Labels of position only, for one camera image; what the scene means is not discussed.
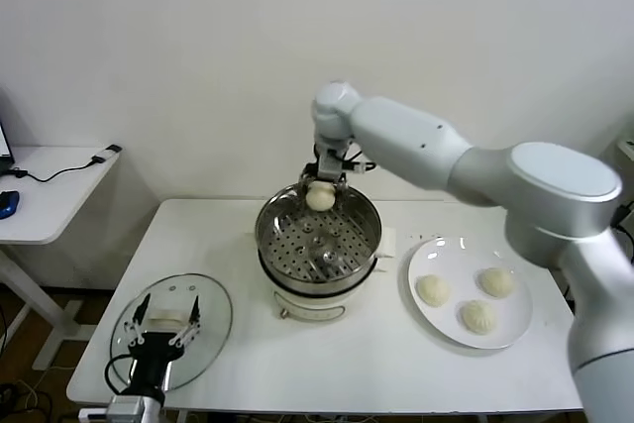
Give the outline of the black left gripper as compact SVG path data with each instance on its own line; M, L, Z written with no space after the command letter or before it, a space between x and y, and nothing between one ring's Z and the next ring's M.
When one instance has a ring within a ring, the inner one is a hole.
M191 308L187 324L175 333L146 332L143 321L149 308L151 296L147 294L135 308L132 317L124 322L124 331L129 353L134 360L128 393L140 396L164 396L163 383L170 363L179 360L187 347L199 334L199 297Z

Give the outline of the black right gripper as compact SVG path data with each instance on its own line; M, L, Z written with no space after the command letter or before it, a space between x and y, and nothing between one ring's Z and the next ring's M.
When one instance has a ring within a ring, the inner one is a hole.
M296 183L296 195L298 201L305 205L306 195L310 181L319 180L336 184L336 205L343 206L350 198L350 187L346 174L342 171L336 178L320 178L318 176L318 162L307 163L302 171L301 178Z

